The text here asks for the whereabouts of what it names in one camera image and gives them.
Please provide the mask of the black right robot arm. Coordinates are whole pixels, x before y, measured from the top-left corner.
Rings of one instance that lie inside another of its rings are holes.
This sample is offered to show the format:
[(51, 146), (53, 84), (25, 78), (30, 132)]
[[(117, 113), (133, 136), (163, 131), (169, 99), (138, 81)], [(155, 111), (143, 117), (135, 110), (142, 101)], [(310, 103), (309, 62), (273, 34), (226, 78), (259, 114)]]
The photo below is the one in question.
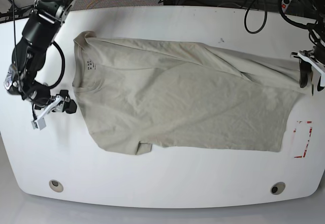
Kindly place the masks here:
[[(67, 90), (61, 90), (55, 96), (51, 90), (57, 87), (63, 79), (66, 60), (55, 37), (73, 7), (75, 0), (35, 0), (29, 19), (22, 31), (22, 38), (14, 43), (12, 63), (9, 66), (4, 87), (11, 95), (19, 95), (31, 103), (33, 113), (32, 125), (35, 129), (43, 129), (45, 116), (51, 112), (74, 114), (76, 102), (70, 98)], [(35, 80), (46, 61), (46, 52), (54, 46), (61, 58), (59, 78), (52, 85), (42, 84)]]

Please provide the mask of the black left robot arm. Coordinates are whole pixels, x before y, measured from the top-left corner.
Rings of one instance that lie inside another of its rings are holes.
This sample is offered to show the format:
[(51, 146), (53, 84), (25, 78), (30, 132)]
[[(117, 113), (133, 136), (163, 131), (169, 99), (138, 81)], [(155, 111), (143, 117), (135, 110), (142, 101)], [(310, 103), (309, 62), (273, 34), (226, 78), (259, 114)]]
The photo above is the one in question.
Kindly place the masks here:
[(312, 78), (312, 69), (319, 72), (317, 91), (324, 90), (324, 0), (299, 0), (314, 15), (313, 23), (298, 23), (289, 19), (285, 12), (292, 0), (278, 0), (281, 17), (292, 26), (307, 30), (309, 40), (314, 44), (311, 50), (293, 52), (290, 55), (299, 60), (300, 88), (307, 86)]

